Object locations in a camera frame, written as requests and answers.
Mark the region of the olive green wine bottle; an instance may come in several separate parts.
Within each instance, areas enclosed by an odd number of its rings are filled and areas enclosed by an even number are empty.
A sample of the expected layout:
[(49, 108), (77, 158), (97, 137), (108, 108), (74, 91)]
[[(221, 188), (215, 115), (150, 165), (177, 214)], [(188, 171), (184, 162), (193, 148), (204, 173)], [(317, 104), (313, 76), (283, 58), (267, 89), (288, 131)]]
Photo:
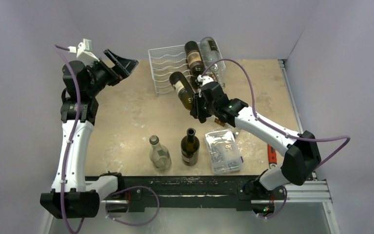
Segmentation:
[(198, 44), (195, 41), (188, 41), (185, 44), (185, 53), (191, 74), (195, 77), (201, 75), (205, 71), (205, 65)]

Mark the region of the dark brown wine bottle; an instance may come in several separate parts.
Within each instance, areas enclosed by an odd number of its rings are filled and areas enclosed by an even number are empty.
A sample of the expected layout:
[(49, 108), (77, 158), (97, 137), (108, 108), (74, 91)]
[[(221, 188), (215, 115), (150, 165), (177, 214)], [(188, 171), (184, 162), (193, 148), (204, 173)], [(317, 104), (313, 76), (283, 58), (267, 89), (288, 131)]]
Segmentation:
[(200, 141), (195, 134), (194, 128), (188, 128), (181, 140), (182, 161), (187, 166), (194, 166), (198, 162)]

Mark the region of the dark green wine bottle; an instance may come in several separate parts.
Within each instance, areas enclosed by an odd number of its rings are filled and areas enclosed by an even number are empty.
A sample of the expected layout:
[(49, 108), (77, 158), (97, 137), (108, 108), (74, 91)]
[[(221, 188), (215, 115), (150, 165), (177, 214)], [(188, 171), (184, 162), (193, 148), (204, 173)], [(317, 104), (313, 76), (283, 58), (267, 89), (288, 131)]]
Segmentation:
[(190, 111), (193, 106), (193, 95), (195, 92), (184, 74), (173, 72), (169, 77), (169, 81), (183, 106)]

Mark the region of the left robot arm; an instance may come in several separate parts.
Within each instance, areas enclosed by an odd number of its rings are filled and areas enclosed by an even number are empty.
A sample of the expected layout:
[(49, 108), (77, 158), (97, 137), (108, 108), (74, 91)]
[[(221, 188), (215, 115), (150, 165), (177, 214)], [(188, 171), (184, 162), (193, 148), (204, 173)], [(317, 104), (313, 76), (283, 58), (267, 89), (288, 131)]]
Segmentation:
[(95, 217), (103, 199), (109, 195), (121, 199), (126, 192), (119, 172), (103, 173), (90, 185), (85, 180), (87, 149), (99, 107), (96, 96), (128, 78), (139, 63), (108, 49), (104, 54), (112, 67), (87, 51), (62, 67), (60, 160), (50, 191), (40, 196), (41, 206), (57, 219)]

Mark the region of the square clear liquor bottle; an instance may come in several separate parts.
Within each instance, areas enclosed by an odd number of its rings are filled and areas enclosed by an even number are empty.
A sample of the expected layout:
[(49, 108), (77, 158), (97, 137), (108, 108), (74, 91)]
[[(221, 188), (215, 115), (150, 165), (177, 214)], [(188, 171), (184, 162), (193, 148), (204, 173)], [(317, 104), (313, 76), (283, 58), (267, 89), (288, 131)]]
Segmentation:
[(240, 131), (241, 131), (240, 128), (233, 127), (232, 125), (230, 125), (228, 123), (222, 122), (218, 118), (214, 118), (213, 122), (216, 123), (217, 125), (221, 126), (224, 129), (230, 130), (235, 136), (238, 136), (240, 134)]

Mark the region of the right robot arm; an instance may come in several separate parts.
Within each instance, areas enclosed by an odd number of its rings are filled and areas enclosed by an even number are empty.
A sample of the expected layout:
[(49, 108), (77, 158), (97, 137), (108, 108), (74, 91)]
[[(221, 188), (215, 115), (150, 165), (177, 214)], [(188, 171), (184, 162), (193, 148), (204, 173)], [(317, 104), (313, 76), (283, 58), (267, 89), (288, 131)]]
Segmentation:
[(282, 126), (255, 114), (253, 108), (244, 101), (229, 99), (215, 81), (201, 85), (199, 92), (193, 96), (190, 114), (201, 123), (215, 116), (221, 122), (263, 140), (284, 157), (280, 167), (266, 170), (245, 186), (246, 190), (254, 192), (259, 198), (268, 197), (274, 189), (286, 184), (303, 185), (321, 163), (315, 136), (311, 132), (279, 133)]

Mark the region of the clear glass wine bottle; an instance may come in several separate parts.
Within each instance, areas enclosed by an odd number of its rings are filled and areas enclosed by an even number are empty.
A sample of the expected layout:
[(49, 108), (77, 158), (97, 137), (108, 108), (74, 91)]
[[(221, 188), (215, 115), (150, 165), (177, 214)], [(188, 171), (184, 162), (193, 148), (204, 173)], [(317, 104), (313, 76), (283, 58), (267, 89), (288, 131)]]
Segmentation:
[(215, 61), (222, 59), (221, 53), (219, 51), (215, 39), (212, 37), (203, 38), (200, 42), (200, 50), (203, 62), (205, 66), (208, 68), (207, 73), (213, 72), (224, 77), (226, 69), (224, 62), (219, 61), (212, 65)]

